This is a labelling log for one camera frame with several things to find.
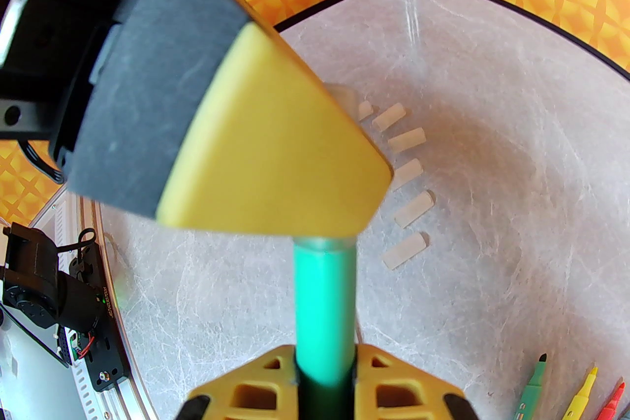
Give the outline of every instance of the red wire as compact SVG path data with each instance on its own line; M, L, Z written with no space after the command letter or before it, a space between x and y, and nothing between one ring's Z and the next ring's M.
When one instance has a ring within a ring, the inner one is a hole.
M77 356L77 359L83 359L83 357L88 354L88 350L90 350L92 343L94 343L94 336L90 334L90 340L88 341L87 346L83 350L81 350L81 352Z

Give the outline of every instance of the black cable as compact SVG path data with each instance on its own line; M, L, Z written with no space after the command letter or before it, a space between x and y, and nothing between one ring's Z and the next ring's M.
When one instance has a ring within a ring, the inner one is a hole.
M20 145L22 152L29 162L35 168L40 170L41 173L49 177L56 184L62 185L65 183L65 175L59 170L55 170L52 166L48 165L27 140L18 140L18 145Z
M18 319L16 319L13 314L11 312L9 312L9 310L7 309L6 306L4 306L2 303L0 303L0 308L2 309L3 312L5 312L5 314L7 315L7 317L9 317L13 323L15 325L17 325L21 330L24 331L24 333L30 337L33 341L35 341L39 346L41 346L45 351L47 351L50 355L52 355L57 361L61 362L61 364L63 364L64 367L68 368L69 365L68 363L61 359L61 357L59 355L57 355L56 353L54 353L54 351L52 351L50 348L48 348L45 344L43 344L41 341L39 341L38 337L36 335L34 335L32 332L30 332L27 328L24 327L24 325L22 325L22 323L20 323L20 321Z
M90 238L89 240L83 241L83 238L85 238L85 235L88 233L92 233L94 236L92 236L92 238ZM81 231L77 243L73 243L72 245L64 245L63 247L57 247L57 254L61 254L62 252L77 251L77 260L81 261L83 249L90 246L94 242L96 242L96 231L94 230L94 228L88 227Z

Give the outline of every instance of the white tabletop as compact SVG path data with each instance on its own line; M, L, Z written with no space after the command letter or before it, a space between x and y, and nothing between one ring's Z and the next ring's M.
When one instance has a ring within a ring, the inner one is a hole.
M560 420L596 363L594 418L630 377L630 83L486 0L346 0L283 35L323 80L412 112L386 134L364 122L394 166L425 168L360 237L365 342L462 387L488 420L513 416L540 354L544 420ZM386 139L415 127L427 143L392 155ZM392 213L424 189L435 207L399 229ZM109 208L103 223L162 419L197 384L294 341L288 239L163 229ZM411 231L430 246L389 271L380 256Z

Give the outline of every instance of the yellow marker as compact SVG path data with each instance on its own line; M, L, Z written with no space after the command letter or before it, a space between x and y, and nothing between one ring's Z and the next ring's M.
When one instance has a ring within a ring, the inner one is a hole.
M565 415L562 417L562 420L579 420L579 418L582 416L582 413L584 413L587 404L589 403L590 389L593 388L596 377L597 368L593 368L587 376L584 385L574 396L571 404L569 404L569 407L567 408Z

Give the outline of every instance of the red marker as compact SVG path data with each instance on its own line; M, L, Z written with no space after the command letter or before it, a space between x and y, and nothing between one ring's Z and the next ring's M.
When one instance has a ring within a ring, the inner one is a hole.
M626 384L624 382L621 382L621 385L617 387L617 390L615 390L615 393L608 401L608 404L603 407L603 410L597 417L597 420L612 420L613 418L615 418L615 413L617 413L617 405L619 404L621 396L624 394L625 388Z

